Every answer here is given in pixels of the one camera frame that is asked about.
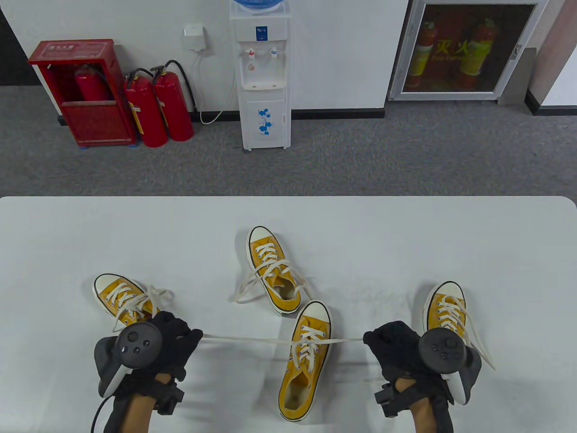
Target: fire extinguisher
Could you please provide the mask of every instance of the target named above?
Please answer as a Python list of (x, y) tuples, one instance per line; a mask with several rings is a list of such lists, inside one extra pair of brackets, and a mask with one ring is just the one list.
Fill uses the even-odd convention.
[(164, 118), (151, 81), (147, 77), (137, 75), (138, 71), (152, 76), (151, 72), (141, 68), (128, 73), (124, 81), (124, 92), (144, 144), (147, 147), (161, 147), (168, 143)]
[(166, 119), (171, 138), (174, 141), (188, 141), (194, 136), (194, 128), (192, 127), (192, 120), (190, 119), (184, 94), (182, 93), (180, 79), (174, 72), (168, 72), (166, 70), (171, 64), (176, 64), (180, 69), (185, 83), (188, 86), (194, 108), (194, 96), (192, 95), (190, 83), (182, 66), (176, 60), (170, 60), (164, 66), (161, 65), (151, 68), (151, 71), (155, 72), (152, 85), (160, 109)]
[(425, 21), (423, 23), (417, 37), (417, 44), (409, 66), (405, 87), (414, 89), (420, 85), (438, 33), (439, 31), (435, 27), (434, 22)]
[(85, 101), (113, 99), (106, 78), (96, 68), (83, 65), (74, 73), (74, 79)]
[(491, 52), (493, 42), (497, 38), (499, 29), (488, 18), (475, 30), (473, 40), (469, 43), (468, 52), (461, 61), (457, 72), (456, 86), (462, 91), (473, 91), (477, 87), (477, 80), (487, 56)]

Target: carpet floor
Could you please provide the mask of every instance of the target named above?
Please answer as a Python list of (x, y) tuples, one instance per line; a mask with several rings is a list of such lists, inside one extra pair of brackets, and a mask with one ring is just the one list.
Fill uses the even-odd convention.
[(189, 143), (80, 151), (42, 87), (0, 87), (0, 196), (562, 195), (577, 117), (492, 102), (387, 103), (384, 119), (293, 122), (288, 150), (242, 152), (237, 122)]

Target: white table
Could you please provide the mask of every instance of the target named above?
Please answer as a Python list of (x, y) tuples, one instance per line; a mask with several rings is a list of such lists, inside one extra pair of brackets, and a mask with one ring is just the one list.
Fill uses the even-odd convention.
[[(206, 333), (290, 338), (293, 320), (265, 298), (230, 301), (255, 225), (279, 235), (343, 338), (414, 322), (435, 283), (462, 284), (497, 371), (484, 366), (469, 405), (451, 409), (456, 433), (575, 431), (577, 212), (560, 197), (0, 199), (0, 431), (89, 430), (93, 347), (114, 325), (91, 293), (103, 272), (172, 290), (168, 309)], [(412, 431), (408, 412), (387, 420), (378, 387), (362, 383), (380, 369), (359, 342), (334, 346), (311, 414), (284, 421), (288, 351), (202, 342), (184, 402), (151, 431)]]

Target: shoelace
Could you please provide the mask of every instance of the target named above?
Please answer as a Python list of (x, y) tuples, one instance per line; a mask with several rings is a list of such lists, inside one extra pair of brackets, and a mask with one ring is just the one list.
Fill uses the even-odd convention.
[[(450, 304), (447, 302), (447, 300), (454, 301), (455, 303)], [(450, 329), (451, 331), (456, 332), (457, 331), (456, 325), (460, 325), (465, 331), (466, 343), (468, 343), (472, 347), (474, 347), (479, 352), (479, 355), (481, 355), (481, 358), (483, 358), (485, 360), (485, 362), (487, 364), (489, 364), (489, 366), (493, 370), (495, 370), (495, 367), (493, 366), (493, 360), (491, 359), (487, 349), (485, 349), (485, 347), (483, 346), (483, 343), (481, 342), (481, 339), (479, 338), (479, 335), (477, 334), (477, 330), (475, 329), (475, 324), (474, 324), (473, 318), (471, 317), (471, 313), (469, 311), (467, 311), (467, 309), (464, 307), (464, 305), (461, 303), (461, 301), (459, 301), (459, 299), (454, 297), (454, 296), (446, 295), (446, 296), (443, 296), (443, 298), (438, 302), (437, 306), (439, 307), (439, 309), (437, 310), (438, 314), (446, 313), (446, 314), (439, 317), (439, 319), (441, 320), (441, 327), (447, 328), (447, 329)], [(462, 315), (465, 315), (469, 318), (468, 322), (469, 322), (469, 325), (471, 326), (471, 331), (472, 331), (473, 337), (475, 338), (476, 345), (475, 345), (475, 343), (473, 343), (471, 336), (469, 335), (469, 332), (467, 331), (467, 328), (465, 328), (465, 324), (461, 320), (461, 317), (464, 317)]]
[[(258, 257), (263, 261), (263, 263), (258, 266), (243, 282), (240, 287), (238, 288), (237, 292), (234, 295), (234, 300), (239, 302), (241, 298), (248, 292), (248, 290), (253, 287), (258, 282), (263, 282), (264, 285), (273, 293), (274, 296), (278, 298), (282, 298), (275, 289), (271, 287), (268, 283), (267, 278), (274, 276), (275, 269), (280, 269), (280, 274), (284, 275), (287, 273), (291, 273), (293, 278), (299, 284), (297, 287), (294, 288), (294, 298), (297, 297), (297, 294), (305, 292), (309, 299), (312, 299), (308, 289), (306, 288), (306, 281), (303, 277), (299, 275), (292, 267), (290, 262), (287, 259), (279, 260), (279, 256), (276, 252), (275, 244), (269, 243), (265, 245), (261, 245), (260, 247), (255, 248), (255, 252), (258, 254)], [(260, 275), (260, 270), (266, 268), (265, 273)]]
[(249, 338), (249, 337), (221, 337), (219, 335), (204, 334), (203, 340), (214, 339), (214, 340), (227, 340), (227, 341), (245, 341), (245, 342), (259, 342), (267, 344), (286, 344), (291, 346), (291, 356), (289, 358), (295, 365), (299, 365), (304, 361), (309, 361), (309, 373), (314, 370), (314, 354), (319, 351), (319, 345), (322, 344), (335, 344), (335, 343), (347, 343), (351, 341), (362, 341), (362, 338), (331, 338), (321, 340), (319, 337), (324, 337), (325, 333), (308, 326), (302, 326), (301, 334), (302, 338), (298, 341), (292, 340), (280, 340), (273, 338)]
[(298, 345), (291, 345), (290, 360), (293, 361), (296, 368), (298, 368), (304, 360), (308, 361), (308, 370), (309, 373), (312, 373), (314, 370), (314, 354), (319, 352), (319, 342), (321, 341), (319, 337), (325, 338), (326, 334), (318, 329), (304, 325), (301, 326), (301, 331), (304, 331), (304, 333), (301, 334), (301, 342)]
[(118, 313), (114, 319), (114, 328), (112, 332), (116, 332), (120, 316), (124, 312), (128, 312), (133, 319), (142, 319), (144, 317), (143, 307), (146, 302), (150, 301), (152, 304), (152, 317), (156, 316), (157, 305), (160, 304), (160, 297), (168, 290), (157, 290), (154, 286), (148, 286), (148, 290), (142, 294), (136, 295), (132, 288), (126, 284), (121, 283), (106, 297), (106, 302), (112, 301), (112, 306), (118, 302)]

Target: forearm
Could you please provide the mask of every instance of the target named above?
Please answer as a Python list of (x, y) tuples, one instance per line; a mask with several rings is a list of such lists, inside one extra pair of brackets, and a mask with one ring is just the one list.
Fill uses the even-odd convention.
[[(402, 392), (414, 384), (415, 381), (413, 379), (400, 378), (397, 380), (395, 387), (397, 391)], [(417, 433), (437, 433), (437, 421), (434, 417), (433, 406), (428, 398), (417, 401), (409, 409), (411, 414), (413, 414)]]
[[(159, 374), (156, 380), (164, 384), (170, 382), (171, 376), (169, 374)], [(147, 433), (150, 425), (150, 418), (152, 411), (156, 405), (156, 400), (152, 397), (145, 397), (136, 394), (132, 397), (128, 412), (122, 423), (122, 433)]]

